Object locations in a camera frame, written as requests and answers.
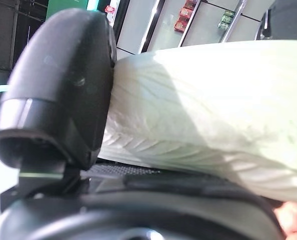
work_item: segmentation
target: metal frame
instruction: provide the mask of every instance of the metal frame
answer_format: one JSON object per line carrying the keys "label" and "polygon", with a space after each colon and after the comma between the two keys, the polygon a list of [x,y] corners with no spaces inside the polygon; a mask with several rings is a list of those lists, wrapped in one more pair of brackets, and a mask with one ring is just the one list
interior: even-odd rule
{"label": "metal frame", "polygon": [[165,1],[166,0],[156,0],[154,7],[152,9],[152,13],[150,15],[150,19],[145,34],[141,41],[138,54],[145,53],[148,50],[155,27],[157,26],[158,20],[161,16],[161,12],[164,7]]}
{"label": "metal frame", "polygon": [[220,40],[220,43],[226,43],[230,36],[232,35],[232,32],[234,31],[236,25],[238,24],[238,21],[242,15],[242,12],[247,4],[248,0],[239,0],[239,3],[235,9],[235,16],[233,17],[232,23],[229,25],[228,29],[225,31],[223,37]]}
{"label": "metal frame", "polygon": [[189,30],[190,30],[190,28],[191,28],[191,25],[192,25],[192,22],[193,22],[193,20],[194,20],[194,18],[195,18],[195,15],[197,14],[197,12],[198,12],[198,10],[199,10],[200,5],[201,5],[202,2],[203,2],[202,0],[198,0],[198,1],[197,1],[196,6],[195,6],[195,8],[194,8],[194,11],[192,12],[192,16],[190,17],[190,19],[189,19],[189,21],[188,21],[188,23],[187,23],[187,26],[186,26],[186,28],[185,28],[185,31],[184,31],[184,33],[183,33],[183,35],[182,35],[182,38],[181,38],[180,41],[179,41],[179,44],[178,44],[178,46],[177,46],[178,48],[180,48],[180,47],[183,46],[183,43],[184,43],[184,41],[185,41],[185,39],[186,39],[186,37],[187,37],[187,34],[188,34],[188,32],[189,32]]}

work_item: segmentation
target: store shelf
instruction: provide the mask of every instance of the store shelf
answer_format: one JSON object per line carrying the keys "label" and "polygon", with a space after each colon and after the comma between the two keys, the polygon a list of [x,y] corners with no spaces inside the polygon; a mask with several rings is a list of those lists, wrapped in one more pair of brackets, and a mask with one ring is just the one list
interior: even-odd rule
{"label": "store shelf", "polygon": [[166,0],[157,21],[147,51],[176,48],[182,38],[182,33],[174,31],[174,25],[179,18],[180,9],[186,0]]}
{"label": "store shelf", "polygon": [[117,46],[133,54],[141,52],[141,42],[150,23],[156,0],[131,0]]}
{"label": "store shelf", "polygon": [[218,29],[223,13],[223,9],[202,2],[187,33],[183,47],[218,43],[224,33],[223,30]]}
{"label": "store shelf", "polygon": [[121,60],[121,59],[127,58],[129,56],[132,56],[132,54],[130,54],[129,52],[124,51],[122,49],[117,49],[116,53],[117,53],[117,60]]}
{"label": "store shelf", "polygon": [[234,11],[239,3],[239,0],[207,0],[207,1],[210,4],[214,4],[231,11]]}
{"label": "store shelf", "polygon": [[241,16],[228,42],[252,41],[260,23],[247,17]]}
{"label": "store shelf", "polygon": [[275,0],[249,0],[243,14],[256,20],[261,20],[265,11]]}

